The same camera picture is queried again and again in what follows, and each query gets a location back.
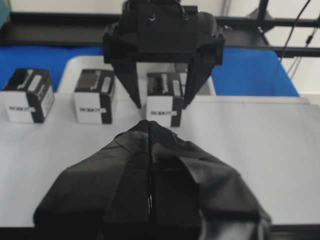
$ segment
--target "white table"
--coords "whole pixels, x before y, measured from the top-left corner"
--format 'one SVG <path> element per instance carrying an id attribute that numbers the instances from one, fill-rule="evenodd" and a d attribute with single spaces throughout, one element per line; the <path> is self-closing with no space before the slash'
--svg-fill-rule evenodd
<path id="1" fill-rule="evenodd" d="M 44 124 L 11 123 L 0 98 L 0 227 L 32 227 L 61 171 L 142 118 L 119 99 L 112 125 L 78 124 L 72 95 L 58 93 Z M 235 167 L 274 224 L 320 224 L 319 107 L 290 97 L 197 97 L 172 130 Z"/>

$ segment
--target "black and white box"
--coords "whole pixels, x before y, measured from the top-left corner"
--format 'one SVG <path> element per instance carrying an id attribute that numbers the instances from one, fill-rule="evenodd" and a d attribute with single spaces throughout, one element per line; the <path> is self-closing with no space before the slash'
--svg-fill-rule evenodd
<path id="1" fill-rule="evenodd" d="M 84 69 L 73 94 L 78 123 L 112 124 L 115 109 L 112 71 Z"/>
<path id="2" fill-rule="evenodd" d="M 146 118 L 164 127 L 179 127 L 184 98 L 180 75 L 174 72 L 148 73 Z"/>
<path id="3" fill-rule="evenodd" d="M 10 121 L 43 123 L 55 96 L 48 70 L 18 68 L 3 89 Z"/>

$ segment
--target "white box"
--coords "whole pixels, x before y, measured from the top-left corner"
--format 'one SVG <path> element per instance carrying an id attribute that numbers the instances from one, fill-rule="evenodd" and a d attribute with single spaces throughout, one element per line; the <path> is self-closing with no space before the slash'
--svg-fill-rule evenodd
<path id="1" fill-rule="evenodd" d="M 184 104 L 180 75 L 156 72 L 147 76 L 146 119 L 164 127 L 179 127 Z"/>
<path id="2" fill-rule="evenodd" d="M 3 89 L 3 97 L 10 121 L 43 123 L 55 99 L 49 71 L 16 69 Z"/>
<path id="3" fill-rule="evenodd" d="M 78 123 L 112 124 L 115 76 L 104 69 L 84 69 L 73 94 Z"/>

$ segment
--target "black fabric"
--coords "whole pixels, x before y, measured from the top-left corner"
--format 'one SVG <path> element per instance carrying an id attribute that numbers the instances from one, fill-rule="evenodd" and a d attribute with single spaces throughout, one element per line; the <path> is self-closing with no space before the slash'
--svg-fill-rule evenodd
<path id="1" fill-rule="evenodd" d="M 157 143 L 152 154 L 156 162 L 179 159 L 197 184 L 201 239 L 270 238 L 270 217 L 234 168 L 191 142 Z"/>
<path id="2" fill-rule="evenodd" d="M 36 209 L 34 224 L 39 238 L 92 240 L 109 229 L 104 221 L 130 223 L 139 219 L 148 223 L 148 201 L 141 201 L 148 195 L 144 187 L 148 164 L 148 136 L 128 131 L 67 168 Z M 122 208 L 114 199 L 125 199 Z M 136 208 L 124 215 L 128 206 Z M 129 215 L 135 219 L 128 220 Z"/>
<path id="3" fill-rule="evenodd" d="M 34 223 L 40 239 L 268 240 L 271 219 L 234 168 L 144 120 L 63 171 Z"/>

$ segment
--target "black cable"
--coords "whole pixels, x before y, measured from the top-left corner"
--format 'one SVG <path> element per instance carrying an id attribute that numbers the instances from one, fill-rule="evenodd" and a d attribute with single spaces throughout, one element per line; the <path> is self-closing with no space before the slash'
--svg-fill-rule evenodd
<path id="1" fill-rule="evenodd" d="M 296 25 L 297 25 L 297 22 L 298 22 L 300 16 L 301 16 L 302 13 L 305 11 L 306 7 L 309 5 L 310 2 L 311 2 L 311 0 L 307 0 L 307 1 L 306 1 L 306 3 L 304 4 L 303 8 L 302 8 L 301 11 L 300 11 L 300 13 L 298 14 L 298 16 L 296 17 L 296 19 L 295 19 L 295 21 L 294 21 L 294 24 L 293 24 L 293 26 L 292 26 L 291 32 L 290 32 L 290 34 L 289 34 L 289 36 L 288 36 L 288 39 L 286 40 L 285 45 L 284 45 L 284 47 L 283 47 L 283 49 L 282 49 L 282 54 L 281 54 L 281 58 L 280 58 L 280 61 L 281 61 L 281 62 L 282 62 L 282 59 L 284 58 L 286 48 L 287 48 L 288 43 L 289 43 L 289 41 L 290 41 L 290 39 L 291 39 L 292 33 L 294 32 L 294 29 L 295 29 L 295 27 L 296 27 Z"/>
<path id="2" fill-rule="evenodd" d="M 311 33 L 311 34 L 308 36 L 308 38 L 306 39 L 306 41 L 305 41 L 305 48 L 309 47 L 312 39 L 314 38 L 314 36 L 316 35 L 318 29 L 320 28 L 320 14 L 319 14 L 319 17 L 318 17 L 318 19 L 316 20 L 316 22 L 318 23 L 318 27 L 315 27 L 315 28 L 313 29 L 312 33 Z M 298 70 L 298 68 L 299 68 L 299 65 L 300 65 L 301 61 L 302 61 L 302 57 L 301 57 L 301 56 L 300 56 L 300 57 L 296 57 L 295 60 L 293 61 L 293 63 L 291 64 L 291 66 L 289 67 L 287 74 L 289 74 L 289 73 L 291 72 L 291 70 L 293 69 L 293 67 L 296 65 L 295 68 L 294 68 L 294 70 L 293 70 L 293 73 L 292 73 L 292 75 L 291 75 L 291 79 L 293 79 L 294 76 L 296 75 L 296 72 L 297 72 L 297 70 Z"/>

